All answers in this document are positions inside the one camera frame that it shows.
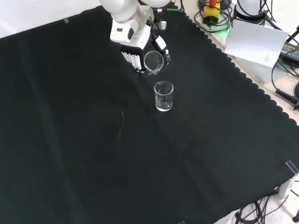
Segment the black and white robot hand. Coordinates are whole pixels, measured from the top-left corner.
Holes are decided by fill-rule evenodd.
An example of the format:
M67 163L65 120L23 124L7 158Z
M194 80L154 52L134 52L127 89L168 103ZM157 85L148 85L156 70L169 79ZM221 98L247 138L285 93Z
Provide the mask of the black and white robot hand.
M120 52L136 74L144 74L148 70L145 58L151 51L157 51L161 56L163 65L170 62L170 53L160 31L166 29L167 22L154 22L147 18L142 26L136 20L129 23L112 23L111 41L120 44Z

